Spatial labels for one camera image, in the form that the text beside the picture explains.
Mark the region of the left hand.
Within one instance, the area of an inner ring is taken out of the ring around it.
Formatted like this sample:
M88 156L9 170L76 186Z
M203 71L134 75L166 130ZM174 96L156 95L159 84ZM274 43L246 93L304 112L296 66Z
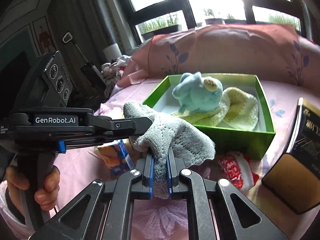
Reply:
M7 188L10 200L14 206L24 215L22 203L20 200L20 190L29 189L29 180L18 172L14 166L8 166L6 169ZM60 171L54 165L48 176L44 180L44 188L39 189L34 194L34 199L44 211L50 211L56 205L57 196L59 192Z

